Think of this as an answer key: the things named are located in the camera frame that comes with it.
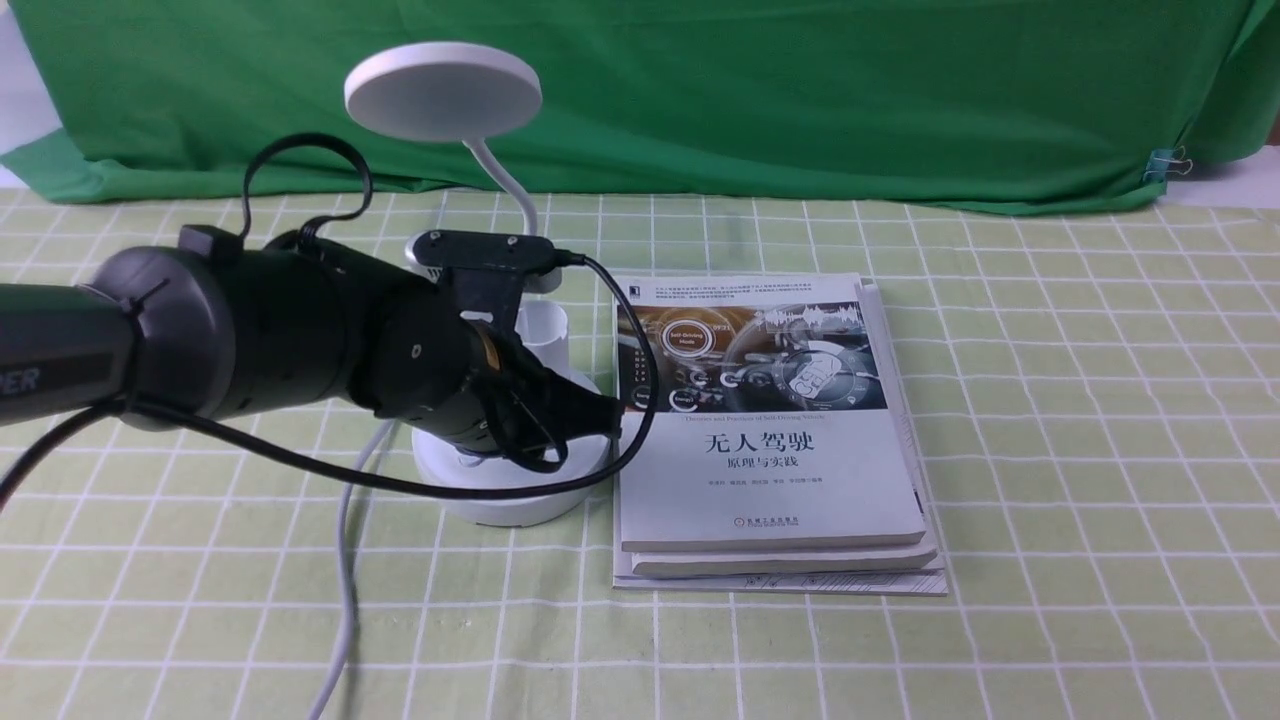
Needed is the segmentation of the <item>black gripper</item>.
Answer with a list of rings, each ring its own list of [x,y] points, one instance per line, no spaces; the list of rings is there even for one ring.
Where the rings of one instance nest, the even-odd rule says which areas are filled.
[[[353,404],[465,455],[554,473],[571,441],[622,434],[621,401],[517,355],[511,337],[466,318],[434,284],[353,288],[352,333]]]

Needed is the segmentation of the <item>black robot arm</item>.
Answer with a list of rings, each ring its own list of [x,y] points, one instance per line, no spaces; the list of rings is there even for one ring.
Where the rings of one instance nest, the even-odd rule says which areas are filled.
[[[86,284],[5,284],[6,425],[123,398],[220,421],[342,398],[475,457],[616,438],[623,405],[548,368],[515,329],[529,278],[572,261],[530,234],[428,231],[413,270],[300,232],[264,249],[187,225]]]

